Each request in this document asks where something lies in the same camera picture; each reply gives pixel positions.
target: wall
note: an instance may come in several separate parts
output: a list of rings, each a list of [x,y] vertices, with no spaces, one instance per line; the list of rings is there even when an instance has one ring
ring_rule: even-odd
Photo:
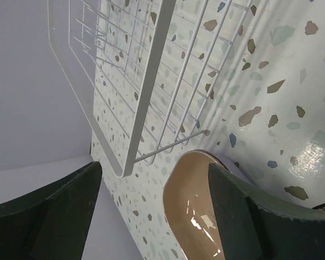
[[[91,162],[89,155],[48,164],[0,172],[0,203],[63,178]],[[84,260],[142,259],[134,240],[102,182],[89,234],[84,247]]]
[[[62,7],[66,28],[67,2]],[[0,171],[89,154],[90,137],[48,43],[47,2],[0,1]]]

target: dish rack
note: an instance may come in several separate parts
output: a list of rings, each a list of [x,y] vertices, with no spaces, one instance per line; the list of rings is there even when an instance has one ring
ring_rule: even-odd
[[[86,73],[96,93],[100,95],[100,98],[105,103],[108,108],[107,110],[110,111],[111,116],[113,116],[122,130],[123,138],[129,140],[127,153],[123,159],[123,165],[120,164],[118,154],[115,154],[113,147],[111,147],[111,140],[105,136],[101,129],[98,122],[99,118],[95,118],[93,107],[86,104],[82,96],[84,89],[77,84],[73,73],[69,69],[69,63],[64,59],[62,53],[58,49],[56,43],[57,37],[54,0],[47,0],[49,42],[93,132],[99,140],[99,144],[107,156],[111,167],[118,177],[126,177],[131,175],[135,163],[144,161],[146,164],[151,165],[158,153],[163,151],[170,153],[175,145],[180,143],[187,145],[191,138],[204,133],[204,129],[202,129],[199,119],[205,109],[208,99],[212,95],[215,83],[224,68],[231,47],[239,33],[248,10],[250,10],[253,0],[246,1],[246,5],[234,3],[232,0],[221,2],[223,11],[222,14],[219,15],[217,21],[218,26],[215,31],[209,31],[212,40],[207,53],[203,57],[203,62],[198,72],[198,76],[193,84],[191,84],[183,77],[190,57],[193,56],[192,49],[196,42],[197,35],[202,28],[202,19],[208,4],[208,0],[203,0],[200,4],[197,19],[195,21],[190,21],[193,24],[193,31],[190,35],[190,42],[184,51],[185,57],[183,57],[184,60],[181,71],[178,74],[175,73],[178,78],[175,83],[175,88],[171,93],[164,90],[161,85],[157,84],[156,78],[159,65],[162,63],[161,57],[164,51],[165,42],[171,41],[167,39],[171,18],[173,15],[179,15],[176,12],[174,13],[176,0],[161,0],[159,3],[150,0],[132,0],[133,3],[131,3],[131,5],[133,8],[129,9],[127,8],[129,0],[100,0],[98,7],[93,6],[87,1],[88,0],[80,0],[82,12],[81,15],[76,18],[72,17],[72,5],[74,2],[71,2],[71,0],[68,1],[68,47],[77,59],[79,65],[82,67],[83,71]],[[242,15],[240,16],[231,37],[226,38],[223,37],[220,32],[230,7],[240,9]],[[96,22],[94,22],[94,20],[92,21],[92,19],[87,19],[87,17],[96,17]],[[75,22],[78,29],[72,30],[72,24]],[[137,30],[141,30],[141,35],[137,36],[137,34],[134,34]],[[149,36],[149,48],[146,44],[147,41],[145,41],[145,39],[148,38],[148,31],[153,32],[153,36]],[[227,43],[227,47],[224,51],[224,56],[222,57],[219,67],[214,68],[208,64],[208,61],[217,40]],[[125,41],[125,44],[127,45],[126,49],[120,46],[120,43],[123,41]],[[146,64],[144,68],[142,68],[142,58],[140,58],[139,55],[143,52],[146,53]],[[118,53],[115,57],[115,61],[109,57],[108,53]],[[111,87],[115,91],[115,95],[119,100],[121,100],[119,101],[118,106],[124,106],[127,111],[132,113],[131,118],[133,119],[133,122],[131,131],[127,130],[128,126],[126,123],[124,123],[123,120],[120,120],[120,117],[113,111],[114,108],[111,106],[109,99],[101,94],[99,86],[94,81],[92,74],[87,71],[86,62],[89,62],[89,60],[95,64],[96,70],[102,73],[107,84],[111,84]],[[125,84],[131,87],[135,92],[135,98],[137,100],[136,108],[133,108],[132,105],[127,102],[125,92],[106,76],[106,71],[104,71],[106,66],[108,69],[113,69],[119,73],[123,78],[123,82],[125,81]],[[214,71],[214,76],[207,93],[202,94],[199,91],[199,85],[206,68],[211,68]],[[182,83],[187,84],[192,88],[191,95],[185,104],[181,104],[177,100],[178,92]],[[158,91],[163,92],[171,99],[167,110],[163,111],[156,102],[152,101],[154,88],[157,88]],[[196,93],[202,96],[203,101],[201,101],[201,105],[195,114],[191,113],[190,107]],[[183,112],[178,115],[177,120],[176,118],[171,120],[171,114],[173,114],[175,106]],[[148,109],[151,113],[155,114],[155,118],[157,118],[161,123],[159,135],[153,135],[145,125],[146,116],[147,113],[149,113]],[[192,126],[188,133],[186,133],[183,127],[183,123],[187,116],[192,119]],[[144,153],[139,149],[143,131],[146,131],[155,142],[154,149],[147,153]],[[165,137],[168,137],[169,140],[163,145],[162,139]]]

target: terrazzo pattern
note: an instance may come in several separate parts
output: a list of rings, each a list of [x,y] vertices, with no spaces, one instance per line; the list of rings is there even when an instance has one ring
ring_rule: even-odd
[[[144,1],[140,4],[141,19],[149,20],[153,27],[158,9],[147,9]],[[176,84],[193,30],[191,22],[195,22],[201,4],[200,0],[177,0],[152,96],[152,103],[161,108],[160,114],[170,102],[165,92],[171,94]],[[135,5],[136,1],[126,0],[121,6],[135,12]],[[190,96],[190,85],[197,80],[224,6],[223,2],[209,1],[177,97],[183,106]],[[118,14],[115,6],[109,12],[113,17]],[[229,9],[221,36],[231,37],[240,15],[239,9]],[[123,50],[128,48],[128,36],[113,29],[110,33],[113,43]],[[142,40],[149,48],[152,31],[143,34]],[[144,69],[148,53],[135,44],[131,48],[132,59]],[[225,43],[217,41],[208,64],[219,67],[226,48]],[[125,66],[125,53],[106,49],[115,64]],[[95,92],[94,115],[123,164],[128,138],[109,110],[128,133],[133,117],[124,109],[113,85],[125,94],[124,100],[132,110],[139,91],[129,87],[116,68],[107,64],[102,64],[102,68],[109,80],[99,68],[96,70],[100,93]],[[140,86],[142,70],[129,64],[127,71]],[[198,88],[200,93],[206,94],[215,76],[214,70],[205,70]],[[191,114],[196,115],[202,103],[203,97],[196,93]],[[173,108],[173,124],[178,123],[176,119],[182,112],[178,106]],[[192,125],[193,120],[187,118],[182,132],[188,133]],[[142,153],[154,149],[152,136],[159,134],[160,126],[159,116],[149,109],[140,142]],[[205,134],[191,139],[187,146],[176,146],[169,154],[158,154],[151,166],[144,162],[135,164],[132,175],[123,179],[115,176],[93,135],[92,156],[101,162],[106,185],[145,259],[185,258],[166,223],[162,194],[174,164],[191,149],[203,148],[227,156],[255,185],[282,199],[307,207],[325,203],[325,1],[255,0],[197,128],[205,129]],[[172,136],[173,133],[166,133],[163,144]]]

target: wire rack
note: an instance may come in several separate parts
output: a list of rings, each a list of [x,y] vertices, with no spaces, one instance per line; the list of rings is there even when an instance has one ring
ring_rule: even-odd
[[[213,88],[224,68],[231,47],[253,0],[245,1],[246,5],[234,3],[232,0],[224,1],[223,12],[218,17],[218,26],[215,31],[206,30],[201,26],[208,0],[203,0],[198,16],[193,19],[188,19],[174,12],[176,0],[162,0],[159,3],[149,0],[136,0],[130,6],[129,0],[101,0],[97,7],[85,0],[80,1],[82,13],[80,17],[72,17],[72,3],[69,0],[68,45],[93,85],[95,95],[97,94],[101,102],[106,105],[109,116],[114,119],[117,128],[121,131],[121,136],[127,140],[125,147],[121,148],[121,151],[127,151],[124,156],[116,153],[116,147],[113,143],[111,144],[111,141],[114,141],[113,136],[112,140],[110,136],[107,136],[106,131],[99,125],[98,119],[95,118],[93,109],[87,107],[82,101],[80,87],[77,86],[77,82],[69,71],[68,63],[63,60],[61,53],[57,50],[54,35],[53,0],[48,0],[50,45],[115,174],[118,177],[129,176],[135,163],[144,161],[150,165],[158,153],[163,151],[170,153],[175,145],[180,143],[187,145],[191,138],[204,132],[200,125],[200,117],[213,93]],[[239,9],[242,13],[238,23],[229,34],[230,37],[228,35],[225,37],[220,32],[230,7]],[[167,39],[173,15],[183,18],[193,26],[190,41],[186,48],[174,45],[173,40]],[[94,16],[96,23],[91,19],[87,20],[87,17]],[[71,30],[71,24],[74,21],[78,24],[79,30]],[[198,69],[197,77],[194,82],[190,83],[184,79],[184,75],[191,57],[196,57],[192,50],[201,30],[208,33],[211,41]],[[226,43],[227,47],[223,50],[224,55],[218,62],[218,67],[215,68],[209,60],[211,55],[215,53],[214,47],[217,41]],[[182,48],[185,57],[180,71],[169,68],[162,60],[165,42],[169,42],[174,48]],[[75,50],[76,44],[95,64],[97,73],[100,73],[101,77],[104,78],[103,85],[110,85],[111,91],[100,89],[99,84],[94,82],[91,73],[85,68],[84,60]],[[173,90],[168,91],[164,89],[161,83],[159,84],[157,80],[159,66],[167,67],[175,75],[176,81]],[[199,86],[206,69],[211,69],[214,76],[205,94],[199,90]],[[117,74],[117,77],[122,79],[122,83],[118,83],[118,80],[114,82],[113,78],[111,79],[107,73],[109,70]],[[181,86],[192,89],[185,102],[178,100]],[[125,117],[119,114],[118,109],[115,109],[111,104],[107,96],[110,95],[110,92],[118,100],[117,106],[125,108]],[[129,100],[126,92],[132,92],[136,100],[134,102]],[[164,108],[154,100],[154,96],[160,97],[161,95],[165,95],[170,100]],[[195,95],[201,96],[202,100],[197,109],[191,109]],[[158,134],[153,134],[147,126],[147,115],[149,114],[154,115],[154,119],[157,120],[157,125],[160,128]],[[187,118],[192,122],[187,129],[188,132],[183,125]],[[143,132],[149,136],[151,147],[150,151],[146,153],[143,151],[144,145],[141,146],[144,142]]]

